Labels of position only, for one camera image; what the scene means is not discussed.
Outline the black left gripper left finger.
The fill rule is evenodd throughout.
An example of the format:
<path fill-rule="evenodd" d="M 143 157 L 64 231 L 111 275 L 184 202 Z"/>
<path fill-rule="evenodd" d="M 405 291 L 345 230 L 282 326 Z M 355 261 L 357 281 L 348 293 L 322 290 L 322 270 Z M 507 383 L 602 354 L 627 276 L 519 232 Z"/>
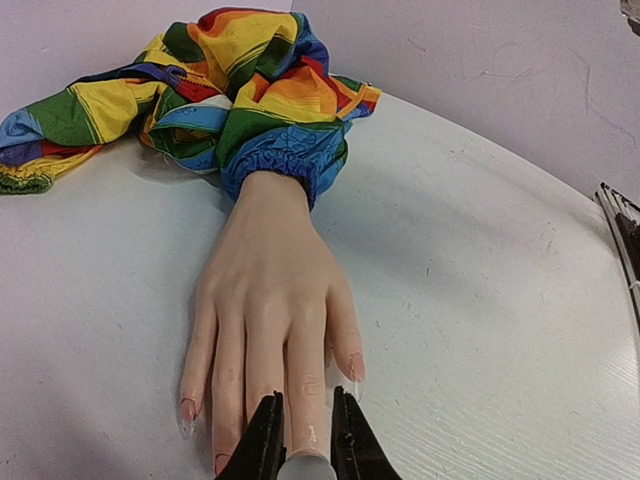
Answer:
<path fill-rule="evenodd" d="M 219 480 L 275 480 L 285 462 L 284 397 L 280 392 L 265 396 Z"/>

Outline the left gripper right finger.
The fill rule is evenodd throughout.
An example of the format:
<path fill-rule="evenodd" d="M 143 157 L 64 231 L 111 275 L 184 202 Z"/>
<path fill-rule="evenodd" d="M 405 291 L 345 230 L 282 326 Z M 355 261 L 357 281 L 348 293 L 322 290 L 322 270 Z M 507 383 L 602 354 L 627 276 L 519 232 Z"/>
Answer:
<path fill-rule="evenodd" d="M 341 386 L 333 394 L 331 465 L 338 480 L 400 480 L 356 398 Z"/>

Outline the nail polish brush cap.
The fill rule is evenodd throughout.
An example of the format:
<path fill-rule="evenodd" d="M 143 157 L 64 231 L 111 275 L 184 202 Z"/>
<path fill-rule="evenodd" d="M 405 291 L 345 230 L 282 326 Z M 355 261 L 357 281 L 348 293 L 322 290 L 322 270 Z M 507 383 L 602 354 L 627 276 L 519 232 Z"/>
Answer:
<path fill-rule="evenodd" d="M 296 454 L 279 469 L 277 480 L 336 480 L 337 474 L 329 460 L 317 454 Z"/>

